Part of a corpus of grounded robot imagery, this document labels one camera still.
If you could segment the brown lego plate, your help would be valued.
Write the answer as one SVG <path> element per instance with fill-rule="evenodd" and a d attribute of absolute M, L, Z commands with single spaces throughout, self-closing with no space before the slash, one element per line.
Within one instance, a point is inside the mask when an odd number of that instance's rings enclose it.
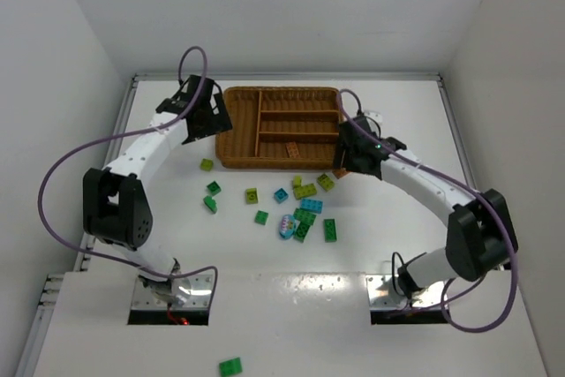
<path fill-rule="evenodd" d="M 332 173 L 337 179 L 340 179 L 347 176 L 349 174 L 349 171 L 347 171 L 346 169 L 335 169 L 332 170 Z"/>
<path fill-rule="evenodd" d="M 286 151 L 287 151 L 289 158 L 291 158 L 291 159 L 300 158 L 300 153 L 299 153 L 298 145 L 297 145 L 296 142 L 294 142 L 294 141 L 287 142 L 285 144 L 285 147 L 286 147 Z"/>

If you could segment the lime angled lego brick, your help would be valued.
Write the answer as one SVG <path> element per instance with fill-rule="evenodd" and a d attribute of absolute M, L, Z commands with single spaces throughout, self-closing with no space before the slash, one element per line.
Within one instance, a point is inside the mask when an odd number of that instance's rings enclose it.
<path fill-rule="evenodd" d="M 317 176 L 316 181 L 325 192 L 329 192 L 335 187 L 335 182 L 326 173 Z"/>

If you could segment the lime square lego brick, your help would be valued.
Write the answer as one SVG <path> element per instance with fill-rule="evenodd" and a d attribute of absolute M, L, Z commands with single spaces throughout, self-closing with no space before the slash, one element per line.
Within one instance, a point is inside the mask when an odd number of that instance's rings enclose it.
<path fill-rule="evenodd" d="M 206 172 L 209 172 L 214 167 L 214 161 L 208 158 L 203 158 L 200 163 L 200 168 Z"/>

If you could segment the brown wicker divided basket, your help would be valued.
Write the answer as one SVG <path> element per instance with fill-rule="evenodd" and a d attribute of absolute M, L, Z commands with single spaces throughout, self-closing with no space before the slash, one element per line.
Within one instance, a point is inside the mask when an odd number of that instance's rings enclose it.
<path fill-rule="evenodd" d="M 333 87 L 230 87 L 223 93 L 233 129 L 215 139 L 229 169 L 330 170 L 343 115 Z M 285 144 L 296 142 L 300 158 Z"/>

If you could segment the small lime sloped lego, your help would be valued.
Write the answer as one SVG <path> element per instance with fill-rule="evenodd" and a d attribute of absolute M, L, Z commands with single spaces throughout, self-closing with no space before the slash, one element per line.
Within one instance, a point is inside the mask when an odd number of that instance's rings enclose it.
<path fill-rule="evenodd" d="M 302 185 L 302 177 L 301 176 L 294 176 L 292 179 L 292 187 L 297 188 Z"/>

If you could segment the dark green square lego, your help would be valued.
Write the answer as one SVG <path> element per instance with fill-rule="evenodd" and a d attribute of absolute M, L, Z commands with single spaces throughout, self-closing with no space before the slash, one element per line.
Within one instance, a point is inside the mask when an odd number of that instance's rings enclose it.
<path fill-rule="evenodd" d="M 207 192 L 210 196 L 217 195 L 221 190 L 221 187 L 216 181 L 213 181 L 207 185 Z"/>

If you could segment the green tall lego brick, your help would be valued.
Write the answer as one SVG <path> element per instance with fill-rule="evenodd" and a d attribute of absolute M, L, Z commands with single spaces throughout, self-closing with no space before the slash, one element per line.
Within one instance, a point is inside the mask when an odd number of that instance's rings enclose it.
<path fill-rule="evenodd" d="M 334 243 L 337 241 L 335 219 L 328 218 L 323 220 L 323 232 L 326 243 Z"/>

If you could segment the green long lego brick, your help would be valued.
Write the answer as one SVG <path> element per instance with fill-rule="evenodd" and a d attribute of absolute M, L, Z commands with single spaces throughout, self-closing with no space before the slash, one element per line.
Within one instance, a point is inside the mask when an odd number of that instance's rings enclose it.
<path fill-rule="evenodd" d="M 294 218 L 299 221 L 300 223 L 304 223 L 305 225 L 312 226 L 316 219 L 316 214 L 304 210 L 302 208 L 296 208 L 293 213 Z"/>

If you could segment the dark green sloped lego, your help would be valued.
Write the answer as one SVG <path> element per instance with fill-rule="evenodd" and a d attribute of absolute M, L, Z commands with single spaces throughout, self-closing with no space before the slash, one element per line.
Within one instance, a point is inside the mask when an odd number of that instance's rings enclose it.
<path fill-rule="evenodd" d="M 203 203 L 212 214 L 217 213 L 217 204 L 212 196 L 209 195 L 205 196 L 203 199 Z"/>

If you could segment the lime hollow square lego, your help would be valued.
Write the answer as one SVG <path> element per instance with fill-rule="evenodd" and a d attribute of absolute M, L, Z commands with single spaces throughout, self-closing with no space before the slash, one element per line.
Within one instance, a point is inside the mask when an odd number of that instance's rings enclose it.
<path fill-rule="evenodd" d="M 256 188 L 248 188 L 245 190 L 245 201 L 247 204 L 257 204 L 259 202 Z"/>

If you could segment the green small square lego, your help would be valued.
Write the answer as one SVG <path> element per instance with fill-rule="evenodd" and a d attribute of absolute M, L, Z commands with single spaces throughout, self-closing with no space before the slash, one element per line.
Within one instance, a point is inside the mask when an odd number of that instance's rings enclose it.
<path fill-rule="evenodd" d="M 254 217 L 254 222 L 260 225 L 265 225 L 267 223 L 268 216 L 269 216 L 268 212 L 258 210 Z"/>

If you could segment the lime long lego brick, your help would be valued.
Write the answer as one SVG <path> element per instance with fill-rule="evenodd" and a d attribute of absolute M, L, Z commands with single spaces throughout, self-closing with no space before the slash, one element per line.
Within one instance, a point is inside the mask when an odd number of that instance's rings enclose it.
<path fill-rule="evenodd" d="M 301 185 L 293 188 L 293 193 L 296 200 L 311 197 L 317 194 L 315 184 Z"/>

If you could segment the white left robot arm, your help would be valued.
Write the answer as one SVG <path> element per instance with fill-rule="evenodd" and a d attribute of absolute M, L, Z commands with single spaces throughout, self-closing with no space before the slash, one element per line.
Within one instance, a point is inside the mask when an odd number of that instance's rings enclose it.
<path fill-rule="evenodd" d="M 162 297 L 174 292 L 180 265 L 150 240 L 154 219 L 146 188 L 177 147 L 232 129 L 222 90 L 191 75 L 156 108 L 148 132 L 103 169 L 83 177 L 83 229 L 135 264 L 139 279 Z"/>

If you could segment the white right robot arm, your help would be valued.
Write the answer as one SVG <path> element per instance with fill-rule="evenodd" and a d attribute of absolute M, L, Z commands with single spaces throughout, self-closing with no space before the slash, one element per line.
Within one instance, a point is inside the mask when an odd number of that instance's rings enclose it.
<path fill-rule="evenodd" d="M 446 244 L 402 264 L 395 285 L 411 298 L 438 281 L 476 282 L 516 257 L 518 243 L 501 193 L 476 192 L 426 167 L 394 137 L 377 139 L 369 117 L 339 125 L 334 167 L 373 176 L 406 192 L 446 227 Z"/>

